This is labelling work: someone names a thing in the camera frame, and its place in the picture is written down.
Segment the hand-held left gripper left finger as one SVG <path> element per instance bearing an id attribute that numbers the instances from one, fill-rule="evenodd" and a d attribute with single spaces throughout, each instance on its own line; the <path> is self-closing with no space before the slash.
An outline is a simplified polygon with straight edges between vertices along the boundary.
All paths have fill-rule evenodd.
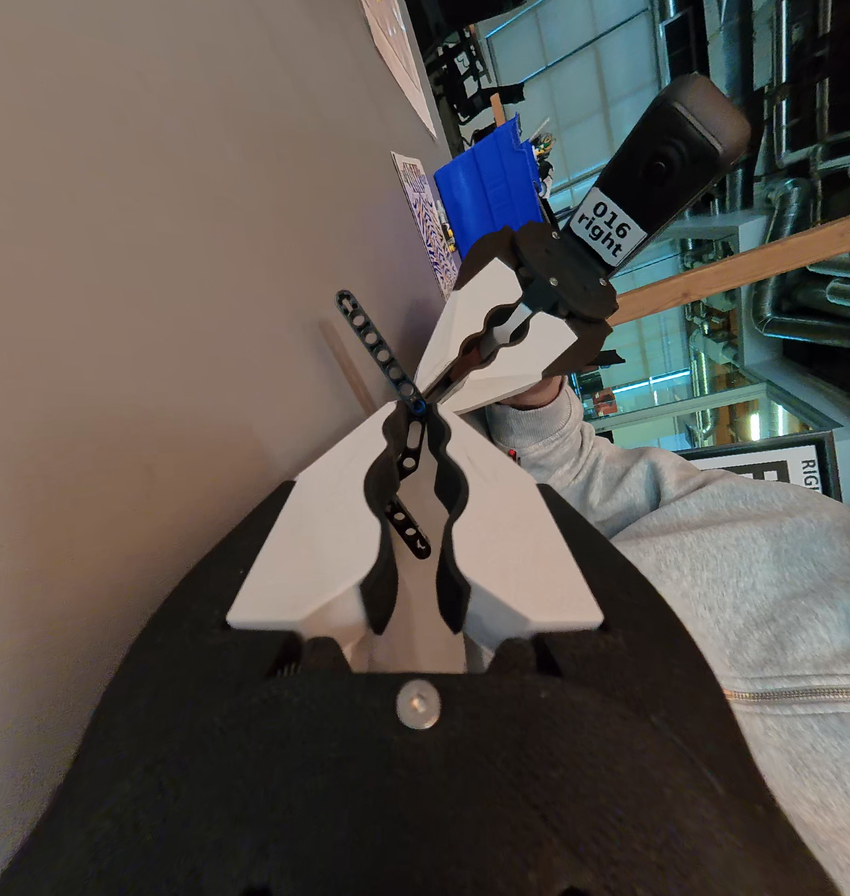
<path id="1" fill-rule="evenodd" d="M 387 509 L 400 485 L 406 409 L 385 405 L 279 489 L 285 502 L 226 621 L 232 629 L 328 637 L 355 672 L 398 595 Z"/>

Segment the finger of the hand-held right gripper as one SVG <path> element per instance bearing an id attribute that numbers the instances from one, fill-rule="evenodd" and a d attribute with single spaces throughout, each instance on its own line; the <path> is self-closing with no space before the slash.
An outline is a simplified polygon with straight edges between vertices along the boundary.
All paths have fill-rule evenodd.
<path id="1" fill-rule="evenodd" d="M 448 379 L 460 359 L 478 343 L 488 319 L 497 310 L 514 309 L 522 288 L 513 268 L 491 260 L 470 282 L 455 288 L 446 300 L 419 361 L 415 386 L 428 404 L 436 404 L 452 382 Z"/>
<path id="2" fill-rule="evenodd" d="M 500 346 L 490 360 L 453 385 L 438 387 L 431 405 L 462 415 L 525 392 L 549 377 L 547 370 L 577 342 L 568 321 L 534 314 L 517 342 Z"/>

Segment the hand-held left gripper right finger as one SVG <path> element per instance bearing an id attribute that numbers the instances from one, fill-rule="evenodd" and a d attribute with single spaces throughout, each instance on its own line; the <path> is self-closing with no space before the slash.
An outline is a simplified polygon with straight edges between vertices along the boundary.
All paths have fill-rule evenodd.
<path id="1" fill-rule="evenodd" d="M 442 620 L 481 674 L 509 640 L 594 631 L 603 612 L 531 475 L 452 411 L 433 406 L 434 491 L 447 512 L 436 572 Z"/>

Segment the long black lego beam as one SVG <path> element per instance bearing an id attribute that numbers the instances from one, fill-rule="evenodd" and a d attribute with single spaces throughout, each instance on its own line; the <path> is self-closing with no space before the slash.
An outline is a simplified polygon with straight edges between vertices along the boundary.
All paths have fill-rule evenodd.
<path id="1" fill-rule="evenodd" d="M 416 398 L 425 399 L 356 297 L 349 290 L 341 289 L 336 293 L 335 306 L 355 332 L 368 355 L 386 377 L 396 398 L 406 408 L 403 446 L 394 451 L 399 481 L 402 482 L 419 468 L 422 445 L 429 420 L 429 406 L 427 412 L 421 417 L 417 418 L 412 414 L 409 403 Z M 403 504 L 397 489 L 385 504 L 385 517 L 413 556 L 419 560 L 425 560 L 431 556 L 431 544 L 426 534 Z"/>

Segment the person's right forearm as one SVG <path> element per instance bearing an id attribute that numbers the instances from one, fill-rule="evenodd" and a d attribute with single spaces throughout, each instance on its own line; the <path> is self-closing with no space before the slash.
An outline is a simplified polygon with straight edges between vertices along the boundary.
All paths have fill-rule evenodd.
<path id="1" fill-rule="evenodd" d="M 797 570 L 850 565 L 850 509 L 813 490 L 702 470 L 656 448 L 623 449 L 585 422 L 557 380 L 549 396 L 486 409 L 488 434 L 645 566 L 710 567 L 755 559 Z"/>

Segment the person's right hand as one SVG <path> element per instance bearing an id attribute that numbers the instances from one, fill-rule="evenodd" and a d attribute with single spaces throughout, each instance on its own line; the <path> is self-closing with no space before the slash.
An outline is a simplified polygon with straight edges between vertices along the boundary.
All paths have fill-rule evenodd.
<path id="1" fill-rule="evenodd" d="M 518 410 L 540 409 L 551 404 L 565 388 L 565 375 L 548 377 L 500 404 Z"/>

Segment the blue patterned paper sheet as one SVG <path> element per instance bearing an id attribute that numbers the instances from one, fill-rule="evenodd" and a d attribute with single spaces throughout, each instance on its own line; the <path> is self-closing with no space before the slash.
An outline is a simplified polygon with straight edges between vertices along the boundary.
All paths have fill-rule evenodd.
<path id="1" fill-rule="evenodd" d="M 437 285 L 444 300 L 459 274 L 449 224 L 422 163 L 392 151 L 392 160 L 408 207 L 419 230 Z"/>

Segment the blue ridged plastic bin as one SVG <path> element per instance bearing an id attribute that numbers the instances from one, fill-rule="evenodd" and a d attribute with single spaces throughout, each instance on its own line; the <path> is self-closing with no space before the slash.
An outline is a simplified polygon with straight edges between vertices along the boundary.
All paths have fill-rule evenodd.
<path id="1" fill-rule="evenodd" d="M 435 173 L 459 254 L 504 227 L 543 221 L 539 168 L 515 115 Z"/>

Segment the wooden beam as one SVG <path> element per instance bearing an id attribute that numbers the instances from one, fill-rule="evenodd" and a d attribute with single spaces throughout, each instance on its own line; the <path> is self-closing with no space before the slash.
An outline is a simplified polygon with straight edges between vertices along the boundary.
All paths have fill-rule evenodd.
<path id="1" fill-rule="evenodd" d="M 643 319 L 845 252 L 850 252 L 850 216 L 628 291 L 618 297 L 608 323 L 615 327 Z"/>

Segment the black framed white sign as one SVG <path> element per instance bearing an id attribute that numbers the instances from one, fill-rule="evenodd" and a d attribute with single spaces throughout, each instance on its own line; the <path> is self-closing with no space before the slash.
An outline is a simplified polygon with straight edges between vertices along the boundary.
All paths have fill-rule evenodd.
<path id="1" fill-rule="evenodd" d="M 843 500 L 831 431 L 786 434 L 677 454 L 699 469 L 724 469 L 738 476 L 788 483 L 839 502 Z"/>

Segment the clear sleeved paper sheet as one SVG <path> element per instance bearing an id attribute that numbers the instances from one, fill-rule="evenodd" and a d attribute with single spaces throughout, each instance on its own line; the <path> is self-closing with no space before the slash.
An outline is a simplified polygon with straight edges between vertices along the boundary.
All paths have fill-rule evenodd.
<path id="1" fill-rule="evenodd" d="M 374 46 L 417 116 L 437 139 L 426 86 L 419 74 L 417 51 L 412 46 L 412 28 L 406 24 L 400 1 L 360 1 Z"/>

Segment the person's torso in grey hoodie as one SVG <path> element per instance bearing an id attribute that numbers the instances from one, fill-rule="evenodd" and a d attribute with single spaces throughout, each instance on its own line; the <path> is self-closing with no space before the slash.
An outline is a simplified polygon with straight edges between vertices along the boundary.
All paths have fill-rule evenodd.
<path id="1" fill-rule="evenodd" d="M 613 538 L 709 660 L 757 765 L 850 894 L 850 511 Z"/>

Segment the silver ventilation duct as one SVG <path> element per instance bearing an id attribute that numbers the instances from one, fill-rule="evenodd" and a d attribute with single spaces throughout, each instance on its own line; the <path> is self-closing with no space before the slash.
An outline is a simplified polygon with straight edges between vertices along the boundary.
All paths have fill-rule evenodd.
<path id="1" fill-rule="evenodd" d="M 766 234 L 767 244 L 809 227 L 809 180 L 787 179 L 772 189 L 768 199 L 773 211 Z M 806 275 L 797 273 L 798 269 L 806 266 L 806 263 L 796 264 L 786 273 L 779 273 L 753 285 L 749 304 L 755 329 L 766 337 L 850 350 L 850 320 L 830 312 L 813 315 L 790 309 L 792 294 L 808 281 Z"/>

